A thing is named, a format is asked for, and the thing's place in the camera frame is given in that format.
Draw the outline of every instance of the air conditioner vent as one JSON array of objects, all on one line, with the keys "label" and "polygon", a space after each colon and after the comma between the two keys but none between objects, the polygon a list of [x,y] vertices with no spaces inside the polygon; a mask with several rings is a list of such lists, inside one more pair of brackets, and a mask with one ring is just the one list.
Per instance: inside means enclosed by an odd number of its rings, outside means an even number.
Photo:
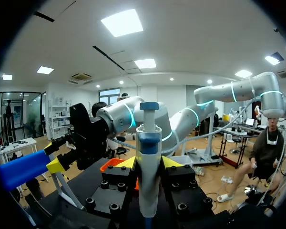
[{"label": "air conditioner vent", "polygon": [[285,79],[286,78],[286,69],[278,71],[277,76],[280,77],[281,79]]},{"label": "air conditioner vent", "polygon": [[71,76],[71,79],[79,80],[79,81],[89,80],[89,79],[91,79],[91,76],[88,75],[88,74],[85,74],[85,73],[78,73],[78,74],[75,74],[75,75]]}]

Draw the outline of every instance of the man's hand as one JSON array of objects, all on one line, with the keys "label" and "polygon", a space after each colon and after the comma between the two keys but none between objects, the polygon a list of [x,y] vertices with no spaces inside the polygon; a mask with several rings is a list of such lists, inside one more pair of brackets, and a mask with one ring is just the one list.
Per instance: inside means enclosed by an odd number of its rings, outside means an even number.
[{"label": "man's hand", "polygon": [[253,158],[251,158],[251,168],[256,168],[257,167],[257,165],[256,165],[256,160],[255,160],[255,158],[253,157]]}]

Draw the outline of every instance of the ceiling light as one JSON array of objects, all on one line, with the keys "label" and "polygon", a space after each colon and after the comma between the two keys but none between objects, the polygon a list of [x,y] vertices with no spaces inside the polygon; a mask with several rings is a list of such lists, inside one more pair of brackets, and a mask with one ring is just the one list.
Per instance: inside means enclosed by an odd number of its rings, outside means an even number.
[{"label": "ceiling light", "polygon": [[140,69],[157,67],[154,59],[138,60],[138,61],[134,61],[134,62],[138,66],[138,68],[140,68]]},{"label": "ceiling light", "polygon": [[235,75],[238,77],[246,78],[252,75],[252,73],[247,70],[240,70],[239,72],[235,73]]},{"label": "ceiling light", "polygon": [[48,75],[48,74],[50,74],[53,70],[54,70],[53,68],[47,68],[47,67],[41,66],[41,67],[38,69],[37,73],[47,74],[47,75]]},{"label": "ceiling light", "polygon": [[135,9],[116,13],[101,20],[114,37],[143,31],[139,16]]},{"label": "ceiling light", "polygon": [[3,78],[3,80],[12,80],[13,75],[6,75],[6,74],[3,74],[3,75],[2,75],[2,78]]},{"label": "ceiling light", "polygon": [[280,61],[272,56],[266,56],[265,60],[267,60],[269,63],[271,63],[272,65],[277,65],[278,63],[280,63]]}]

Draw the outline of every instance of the man's knee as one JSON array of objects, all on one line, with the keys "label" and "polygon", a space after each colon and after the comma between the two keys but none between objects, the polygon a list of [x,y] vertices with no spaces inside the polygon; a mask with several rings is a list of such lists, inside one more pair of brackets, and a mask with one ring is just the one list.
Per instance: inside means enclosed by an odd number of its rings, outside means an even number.
[{"label": "man's knee", "polygon": [[252,167],[251,167],[251,163],[247,163],[247,164],[242,165],[242,166],[237,170],[237,172],[240,173],[240,174],[252,173],[252,172],[253,172],[253,169],[252,169]]}]

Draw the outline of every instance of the power strip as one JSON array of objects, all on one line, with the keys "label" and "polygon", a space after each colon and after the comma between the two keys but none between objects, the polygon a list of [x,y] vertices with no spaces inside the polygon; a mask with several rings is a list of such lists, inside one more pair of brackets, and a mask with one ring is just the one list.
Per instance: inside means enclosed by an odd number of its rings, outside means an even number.
[{"label": "power strip", "polygon": [[225,183],[228,183],[228,184],[232,184],[233,183],[233,180],[230,177],[226,178],[225,176],[223,176],[220,180],[225,182]]}]

